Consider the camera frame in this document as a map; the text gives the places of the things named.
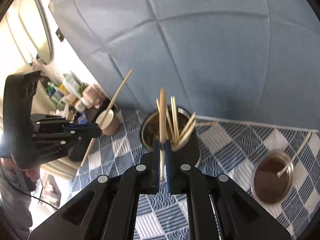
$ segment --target silver screw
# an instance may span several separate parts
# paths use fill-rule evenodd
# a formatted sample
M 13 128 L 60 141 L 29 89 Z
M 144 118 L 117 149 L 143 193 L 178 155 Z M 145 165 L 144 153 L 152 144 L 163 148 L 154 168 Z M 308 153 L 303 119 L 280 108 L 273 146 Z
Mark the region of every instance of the silver screw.
M 228 181 L 228 176 L 226 174 L 219 175 L 218 179 L 222 182 Z
M 182 165 L 181 165 L 181 169 L 182 169 L 183 171 L 188 171 L 188 170 L 191 169 L 191 167 L 190 167 L 189 164 L 182 164 Z
M 137 171 L 144 171 L 146 169 L 146 167 L 145 167 L 145 165 L 143 165 L 143 164 L 139 164 L 139 165 L 137 165 L 137 167 L 136 167 L 136 170 Z
M 106 175 L 101 175 L 98 178 L 98 182 L 100 182 L 100 183 L 105 183 L 107 180 L 108 180 L 108 177 Z

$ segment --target white wall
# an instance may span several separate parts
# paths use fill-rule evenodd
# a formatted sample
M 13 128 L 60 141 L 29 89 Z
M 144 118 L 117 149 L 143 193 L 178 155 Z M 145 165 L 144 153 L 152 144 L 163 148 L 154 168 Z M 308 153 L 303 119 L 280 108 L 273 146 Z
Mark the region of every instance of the white wall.
M 19 1 L 20 0 L 15 0 L 12 4 L 12 7 L 18 8 Z M 49 2 L 50 0 L 41 0 L 44 12 L 47 17 L 53 45 L 53 58 L 47 66 L 50 67 L 54 71 L 54 73 L 57 72 L 62 75 L 63 73 L 71 70 L 78 76 L 81 81 L 88 84 L 97 83 L 86 66 L 78 58 L 70 44 L 66 40 L 60 42 L 60 40 L 58 39 L 56 35 L 58 26 L 48 8 Z

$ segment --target gray sleeve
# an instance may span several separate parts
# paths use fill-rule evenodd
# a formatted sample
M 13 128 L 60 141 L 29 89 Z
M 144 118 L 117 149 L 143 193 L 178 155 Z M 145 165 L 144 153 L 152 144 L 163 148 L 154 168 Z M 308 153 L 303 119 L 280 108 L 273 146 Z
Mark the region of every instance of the gray sleeve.
M 23 179 L 22 171 L 11 171 L 2 165 L 0 169 L 0 207 L 6 215 L 6 219 L 12 228 L 22 239 L 27 240 L 32 226 L 32 217 L 29 211 L 31 197 L 23 195 L 13 189 L 7 180 L 17 189 L 30 194 Z

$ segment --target blue and white patterned tablecloth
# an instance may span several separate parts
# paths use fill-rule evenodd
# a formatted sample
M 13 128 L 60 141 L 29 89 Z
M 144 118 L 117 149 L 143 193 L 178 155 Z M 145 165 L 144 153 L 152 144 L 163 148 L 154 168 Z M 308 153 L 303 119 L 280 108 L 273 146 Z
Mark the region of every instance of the blue and white patterned tablecloth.
M 139 132 L 148 114 L 121 110 L 116 135 L 101 136 L 92 153 L 78 170 L 72 184 L 76 195 L 101 174 L 123 174 L 140 163 L 147 152 Z M 201 151 L 199 169 L 208 175 L 228 174 L 249 195 L 251 178 L 261 158 L 273 150 L 293 157 L 307 132 L 232 122 L 213 122 L 196 128 Z M 314 132 L 294 161 L 294 187 L 279 205 L 265 207 L 296 239 L 313 218 L 320 204 L 320 139 Z M 188 239 L 188 212 L 185 195 L 169 195 L 164 182 L 157 195 L 140 195 L 134 239 Z

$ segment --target mirror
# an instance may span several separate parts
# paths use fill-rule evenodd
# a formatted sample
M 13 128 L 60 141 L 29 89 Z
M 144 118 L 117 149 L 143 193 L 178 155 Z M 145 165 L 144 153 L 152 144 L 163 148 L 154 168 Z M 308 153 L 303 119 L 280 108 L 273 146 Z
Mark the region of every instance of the mirror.
M 52 44 L 40 1 L 20 0 L 18 13 L 20 22 L 42 59 L 42 63 L 49 64 L 52 59 Z

